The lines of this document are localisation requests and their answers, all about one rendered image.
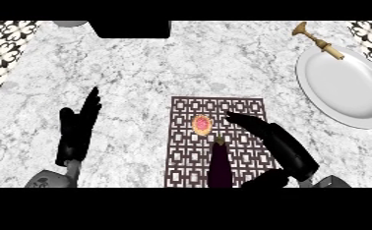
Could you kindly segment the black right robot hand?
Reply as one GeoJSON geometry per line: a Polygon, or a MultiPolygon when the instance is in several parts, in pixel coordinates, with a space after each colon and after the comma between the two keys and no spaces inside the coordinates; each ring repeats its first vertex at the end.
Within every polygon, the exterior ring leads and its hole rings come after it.
{"type": "Polygon", "coordinates": [[[269,169],[251,181],[242,183],[244,189],[283,188],[289,178],[306,182],[316,174],[320,166],[298,140],[276,124],[258,117],[227,112],[226,120],[241,126],[257,138],[279,162],[280,169],[269,169]]]}

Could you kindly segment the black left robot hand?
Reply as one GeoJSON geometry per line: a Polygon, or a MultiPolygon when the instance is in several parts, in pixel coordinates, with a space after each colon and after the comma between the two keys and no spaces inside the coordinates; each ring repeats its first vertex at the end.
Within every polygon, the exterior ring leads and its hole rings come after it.
{"type": "Polygon", "coordinates": [[[100,108],[99,88],[93,87],[80,112],[75,113],[68,107],[59,110],[61,139],[55,159],[58,166],[65,166],[66,160],[84,160],[100,108]]]}

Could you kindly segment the dark purple eggplant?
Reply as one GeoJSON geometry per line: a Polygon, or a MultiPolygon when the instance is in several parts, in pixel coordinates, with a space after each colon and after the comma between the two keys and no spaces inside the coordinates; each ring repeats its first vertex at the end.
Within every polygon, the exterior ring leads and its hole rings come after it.
{"type": "Polygon", "coordinates": [[[210,161],[208,187],[230,188],[233,186],[233,173],[229,161],[227,145],[224,139],[217,137],[210,161]]]}

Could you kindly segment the brown patterned placemat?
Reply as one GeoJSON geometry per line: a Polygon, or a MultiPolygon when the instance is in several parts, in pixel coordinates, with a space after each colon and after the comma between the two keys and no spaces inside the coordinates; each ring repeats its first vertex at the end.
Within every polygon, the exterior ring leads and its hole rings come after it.
{"type": "Polygon", "coordinates": [[[255,116],[266,121],[261,98],[171,97],[165,188],[208,187],[211,151],[217,137],[224,139],[227,145],[235,188],[269,169],[278,167],[261,140],[226,121],[227,111],[255,116]],[[192,119],[196,115],[205,115],[213,120],[213,130],[207,136],[199,136],[193,132],[192,119]]]}

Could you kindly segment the white oval plate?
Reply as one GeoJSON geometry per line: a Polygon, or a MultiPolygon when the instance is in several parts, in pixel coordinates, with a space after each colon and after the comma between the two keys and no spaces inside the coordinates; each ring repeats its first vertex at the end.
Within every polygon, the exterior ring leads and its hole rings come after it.
{"type": "Polygon", "coordinates": [[[337,60],[313,46],[298,57],[297,80],[310,102],[323,114],[348,127],[372,130],[372,62],[334,46],[337,60]]]}

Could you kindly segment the pink and orange round fruit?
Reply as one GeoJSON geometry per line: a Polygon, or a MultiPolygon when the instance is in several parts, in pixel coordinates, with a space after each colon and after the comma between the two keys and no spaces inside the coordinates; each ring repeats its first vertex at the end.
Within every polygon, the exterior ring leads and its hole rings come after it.
{"type": "Polygon", "coordinates": [[[207,136],[213,130],[213,120],[205,115],[196,115],[192,119],[192,129],[199,136],[207,136]]]}

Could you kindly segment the grey round object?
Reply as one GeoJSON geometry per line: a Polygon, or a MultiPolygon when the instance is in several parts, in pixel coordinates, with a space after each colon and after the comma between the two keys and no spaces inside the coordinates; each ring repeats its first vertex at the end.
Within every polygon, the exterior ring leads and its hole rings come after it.
{"type": "Polygon", "coordinates": [[[53,23],[62,28],[74,28],[87,23],[87,21],[53,21],[53,23]]]}

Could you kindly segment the black appliance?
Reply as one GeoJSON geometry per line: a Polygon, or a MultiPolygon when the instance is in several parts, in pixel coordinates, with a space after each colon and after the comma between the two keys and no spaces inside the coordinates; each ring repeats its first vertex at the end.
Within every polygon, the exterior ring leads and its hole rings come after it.
{"type": "Polygon", "coordinates": [[[168,38],[170,21],[90,21],[100,38],[168,38]]]}

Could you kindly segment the brass faucet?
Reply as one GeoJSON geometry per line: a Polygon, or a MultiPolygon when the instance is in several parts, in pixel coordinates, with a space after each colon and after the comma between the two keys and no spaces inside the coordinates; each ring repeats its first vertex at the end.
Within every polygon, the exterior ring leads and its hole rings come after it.
{"type": "Polygon", "coordinates": [[[317,48],[322,50],[322,52],[326,52],[335,60],[342,60],[344,55],[341,52],[332,47],[332,45],[323,41],[322,39],[316,38],[309,32],[307,32],[307,23],[300,22],[297,27],[292,30],[292,34],[303,34],[316,44],[317,48]]]}

